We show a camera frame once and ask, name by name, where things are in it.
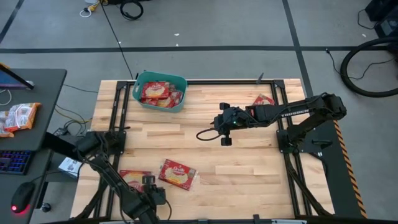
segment keyboard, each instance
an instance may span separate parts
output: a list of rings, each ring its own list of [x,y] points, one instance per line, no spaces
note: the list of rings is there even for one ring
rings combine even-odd
[[[25,175],[32,156],[32,151],[0,150],[0,174]]]

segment plastic basket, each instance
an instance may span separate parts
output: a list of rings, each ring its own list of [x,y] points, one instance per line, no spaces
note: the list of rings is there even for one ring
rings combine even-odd
[[[153,105],[148,105],[140,102],[141,98],[141,92],[142,88],[144,87],[144,84],[147,82],[159,82],[159,81],[167,81],[170,82],[171,84],[175,85],[175,88],[177,90],[180,90],[183,93],[182,100],[180,104],[177,106],[174,106],[173,108],[163,108],[159,106],[153,106]],[[185,90],[187,89],[187,81],[181,76],[178,75],[169,75],[169,74],[163,74],[163,73],[157,73],[157,72],[143,72],[141,73],[137,80],[136,83],[134,84],[134,88],[132,89],[132,97],[136,99],[143,107],[145,108],[150,108],[154,110],[160,110],[164,112],[171,112],[171,113],[177,113],[179,112],[184,105],[185,101]]]

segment computer mouse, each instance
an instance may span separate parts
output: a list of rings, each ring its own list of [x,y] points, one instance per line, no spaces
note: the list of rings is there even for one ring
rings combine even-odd
[[[34,189],[35,184],[32,182],[25,182],[18,187],[11,199],[11,210],[14,213],[25,210],[30,202]]]

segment gray floor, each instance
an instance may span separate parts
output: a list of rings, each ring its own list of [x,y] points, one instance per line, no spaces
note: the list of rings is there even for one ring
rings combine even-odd
[[[357,12],[369,0],[288,0],[301,46],[354,46],[377,37],[373,30],[356,24]],[[0,0],[0,30],[17,0]],[[124,20],[116,6],[106,7],[122,47],[175,47],[268,45],[293,46],[281,0],[152,0],[139,21]],[[83,0],[25,0],[1,49],[64,49],[117,47],[102,9],[90,18],[78,13]],[[370,26],[365,14],[361,21]],[[332,52],[337,67],[347,52]],[[143,70],[183,75],[186,78],[302,78],[294,51],[194,51],[126,52],[133,74]],[[303,52],[314,94],[324,91],[341,96],[348,116],[340,121],[366,211],[370,218],[398,220],[395,186],[398,96],[372,99],[358,96],[343,86],[333,72],[329,55],[322,51]],[[385,52],[363,52],[349,65],[350,75],[359,77],[371,62],[388,60]],[[65,83],[97,90],[100,80],[128,79],[119,52],[0,54],[0,62],[14,68],[65,68]],[[395,88],[398,83],[394,62],[373,66],[358,85],[368,90]],[[96,95],[64,87],[58,104],[92,116]],[[54,114],[49,131],[67,119]],[[50,213],[35,212],[32,223],[69,217],[75,184],[52,184],[46,201]]]

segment butcher block tabletop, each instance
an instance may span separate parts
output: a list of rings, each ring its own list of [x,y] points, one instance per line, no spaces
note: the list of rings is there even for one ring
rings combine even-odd
[[[284,81],[289,102],[305,98],[299,79]],[[91,130],[108,130],[116,83],[117,80],[101,82]],[[244,108],[253,104],[259,94],[272,98],[269,85],[189,85],[183,110],[166,113],[143,108],[130,93],[126,116],[126,126],[130,129],[126,129],[126,147],[119,170],[151,171],[158,176],[166,159],[196,169],[198,175],[189,191],[156,180],[158,187],[166,190],[172,206],[172,220],[252,219],[254,214],[261,218],[293,218],[284,159],[277,145],[277,123],[267,128],[232,131],[233,145],[229,147],[221,146],[220,139],[199,141],[195,137],[199,131],[211,128],[210,123],[221,113],[219,103]],[[307,116],[292,119],[299,123]],[[216,135],[215,131],[210,131],[201,138]],[[333,213],[322,162],[308,154],[301,154],[301,160],[307,187],[323,207]],[[88,165],[82,167],[71,217],[78,215],[90,201],[99,178]],[[102,215],[107,196],[104,194]],[[304,214],[298,187],[297,197]],[[113,203],[111,219],[120,220],[117,196]],[[166,220],[168,206],[158,206],[157,215]]]

